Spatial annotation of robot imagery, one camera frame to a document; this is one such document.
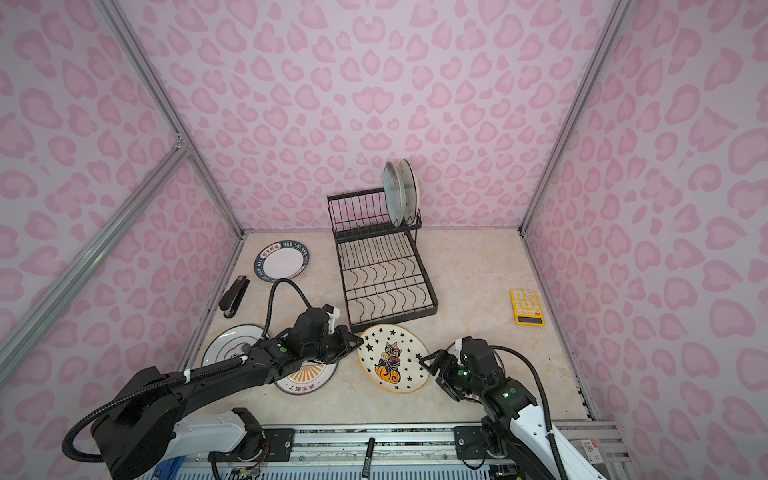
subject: metal bracket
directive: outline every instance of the metal bracket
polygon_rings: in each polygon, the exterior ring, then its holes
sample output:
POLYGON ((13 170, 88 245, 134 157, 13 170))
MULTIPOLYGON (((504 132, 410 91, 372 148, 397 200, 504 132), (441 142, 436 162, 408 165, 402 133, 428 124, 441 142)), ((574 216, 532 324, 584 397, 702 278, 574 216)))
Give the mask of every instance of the metal bracket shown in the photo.
POLYGON ((482 460, 488 457, 485 446, 488 435, 481 426, 454 427, 453 438, 456 447, 456 458, 460 460, 482 460))
POLYGON ((264 437, 270 446, 270 452, 266 456, 268 462, 288 462, 293 451, 294 429, 265 429, 264 437))

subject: white plate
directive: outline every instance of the white plate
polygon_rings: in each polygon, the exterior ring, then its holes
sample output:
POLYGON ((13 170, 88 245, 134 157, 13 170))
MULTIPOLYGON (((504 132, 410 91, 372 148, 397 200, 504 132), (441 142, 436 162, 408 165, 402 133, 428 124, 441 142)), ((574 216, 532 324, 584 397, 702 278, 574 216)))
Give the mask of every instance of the white plate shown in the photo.
POLYGON ((259 252, 253 262, 253 271, 265 282, 275 282, 280 278, 294 278, 309 262, 310 251, 303 243, 282 240, 259 252))
POLYGON ((357 349, 357 358, 376 385, 387 392, 412 393, 429 381, 429 372, 419 365, 429 352, 408 330, 374 325, 360 336, 365 343, 357 349))
POLYGON ((406 189, 403 187, 399 170, 392 162, 384 165, 384 198, 389 219, 395 227, 402 223, 403 208, 406 204, 406 189))
POLYGON ((306 395, 328 383, 336 371, 336 366, 336 363, 323 365, 322 363, 304 362, 298 372, 278 380, 275 382, 275 386, 290 395, 306 395))
POLYGON ((403 188, 406 191, 406 205, 402 209, 402 219, 406 224, 413 225, 416 223, 416 213, 419 212, 419 182, 407 160, 401 160, 397 168, 400 170, 403 188))
POLYGON ((263 331, 260 326, 249 323, 233 326, 210 343, 203 355, 202 366, 247 355, 250 346, 261 338, 263 331))

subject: dish rack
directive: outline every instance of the dish rack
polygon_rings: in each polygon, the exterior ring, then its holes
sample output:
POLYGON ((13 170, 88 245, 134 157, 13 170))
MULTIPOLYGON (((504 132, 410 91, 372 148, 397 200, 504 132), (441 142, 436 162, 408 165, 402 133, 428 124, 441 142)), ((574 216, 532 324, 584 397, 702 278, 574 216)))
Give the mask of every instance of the dish rack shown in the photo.
POLYGON ((437 296, 416 248, 421 212, 395 227, 384 189, 374 188, 329 196, 328 213, 354 333, 437 313, 437 296))

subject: plate with star pattern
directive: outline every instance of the plate with star pattern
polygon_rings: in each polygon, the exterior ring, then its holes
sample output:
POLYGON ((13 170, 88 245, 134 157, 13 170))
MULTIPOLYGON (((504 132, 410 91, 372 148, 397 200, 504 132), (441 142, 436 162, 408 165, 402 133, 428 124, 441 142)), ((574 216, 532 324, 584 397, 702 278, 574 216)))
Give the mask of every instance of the plate with star pattern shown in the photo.
POLYGON ((365 343, 357 349, 360 366, 373 382, 392 393, 411 393, 429 380, 419 359, 427 348, 408 330, 397 325, 374 325, 360 336, 365 343))

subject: yellow calculator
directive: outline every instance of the yellow calculator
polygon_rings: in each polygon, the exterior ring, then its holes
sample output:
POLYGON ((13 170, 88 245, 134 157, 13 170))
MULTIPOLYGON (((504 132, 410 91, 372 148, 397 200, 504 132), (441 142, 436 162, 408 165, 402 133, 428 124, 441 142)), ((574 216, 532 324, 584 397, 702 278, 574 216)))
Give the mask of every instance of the yellow calculator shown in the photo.
POLYGON ((544 325, 544 314, 538 295, 534 290, 513 288, 509 290, 512 298, 512 310, 515 312, 515 323, 518 325, 544 325))

